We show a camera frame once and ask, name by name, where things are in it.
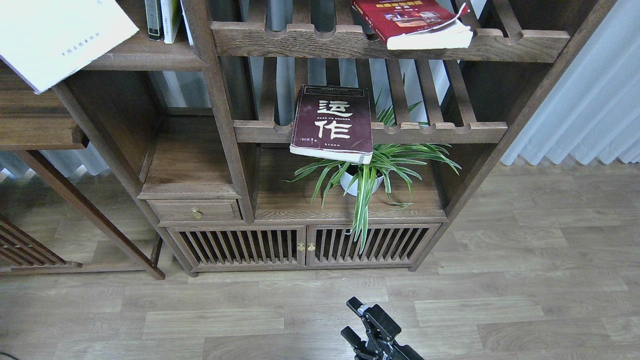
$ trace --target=white flower pot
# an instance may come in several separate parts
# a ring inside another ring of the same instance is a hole
[[[342,186],[343,189],[347,190],[347,193],[349,195],[358,196],[358,180],[354,181],[351,187],[347,189],[347,186],[349,186],[351,179],[353,179],[353,175],[349,174],[348,172],[345,172],[340,177],[340,185]],[[379,176],[376,179],[376,182],[373,184],[373,191],[371,193],[376,192],[376,190],[380,187],[382,180],[384,180],[383,176]]]

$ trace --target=dark red book cover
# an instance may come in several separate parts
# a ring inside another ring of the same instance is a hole
[[[302,85],[289,147],[291,152],[369,163],[373,141],[367,91]]]
[[[453,14],[435,0],[351,0],[351,5],[385,43],[390,37],[442,28],[469,12],[465,5]]]

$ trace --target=wooden drawer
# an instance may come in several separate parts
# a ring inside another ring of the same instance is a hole
[[[177,222],[241,220],[236,200],[148,200],[160,226]]]

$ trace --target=slatted wooden panel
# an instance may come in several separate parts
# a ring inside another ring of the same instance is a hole
[[[415,67],[429,124],[425,126],[411,122],[399,61],[389,59],[386,60],[386,64],[397,124],[385,127],[384,124],[375,121],[373,115],[371,130],[374,143],[497,143],[507,131],[508,127],[504,122],[478,122],[476,120],[460,66],[455,60],[445,60],[444,67],[447,71],[451,93],[455,96],[460,111],[461,124],[447,122],[443,118],[428,60],[415,60]],[[369,60],[357,59],[356,71],[359,86],[369,89],[369,98],[373,103]],[[338,59],[326,59],[326,73],[328,85],[340,85]],[[295,74],[296,86],[306,82],[307,59],[296,58]],[[238,142],[289,143],[291,141],[292,125],[290,122],[292,119],[279,119],[278,116],[275,78],[276,58],[265,58],[259,119],[258,121],[234,121]],[[287,125],[281,126],[278,121]]]
[[[570,36],[565,31],[522,29],[507,0],[493,0],[495,12],[503,23],[500,29],[482,28],[476,12],[463,16],[474,30],[474,38],[465,49],[389,51],[376,36],[368,36],[354,25],[349,0],[335,0],[335,27],[320,32],[310,23],[315,14],[307,0],[294,1],[293,23],[285,30],[268,29],[264,19],[277,2],[249,1],[246,22],[213,22],[212,32],[220,55],[289,56],[301,58],[431,58],[481,61],[532,61],[552,63],[564,49]],[[470,1],[456,0],[460,6]]]
[[[304,264],[304,231],[299,229],[173,229],[196,271]]]
[[[307,266],[409,266],[437,229],[438,224],[372,225],[361,253],[360,242],[351,239],[349,229],[313,226],[308,242],[316,248],[307,253]]]
[[[0,216],[0,257],[16,267],[56,266],[67,262]]]

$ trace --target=slatted wooden shelf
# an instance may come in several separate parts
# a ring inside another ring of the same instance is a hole
[[[0,215],[0,258],[14,266],[56,266],[67,261]]]
[[[219,54],[552,63],[570,39],[565,31],[522,29],[508,0],[493,0],[491,3],[506,35],[500,29],[481,28],[472,12],[463,17],[463,22],[474,30],[474,38],[467,49],[389,51],[381,40],[365,34],[360,25],[354,25],[349,0],[335,0],[336,25],[329,33],[318,32],[310,23],[309,1],[294,1],[293,23],[283,31],[271,31],[265,26],[266,0],[250,1],[246,22],[213,22],[211,29]]]
[[[507,131],[508,127],[504,122],[478,122],[476,120],[460,66],[454,60],[445,60],[444,65],[452,92],[458,104],[461,124],[454,124],[444,120],[428,60],[416,60],[415,66],[420,79],[422,100],[427,111],[429,126],[410,122],[399,61],[388,59],[386,62],[387,77],[397,125],[385,127],[384,124],[374,120],[371,124],[374,143],[497,143]],[[336,59],[327,59],[326,64],[326,73],[329,74],[327,83],[329,85],[339,85],[339,78],[331,78],[331,74],[340,74],[338,61]],[[372,89],[369,60],[357,59],[356,69],[358,72],[358,85],[362,88]],[[296,59],[295,73],[296,88],[299,88],[300,84],[306,83],[307,59]],[[264,59],[262,74],[262,95],[258,121],[236,120],[234,128],[237,141],[289,143],[293,132],[292,126],[280,126],[276,120],[276,114],[278,113],[275,85],[276,58]],[[373,104],[371,90],[369,97],[371,104]]]

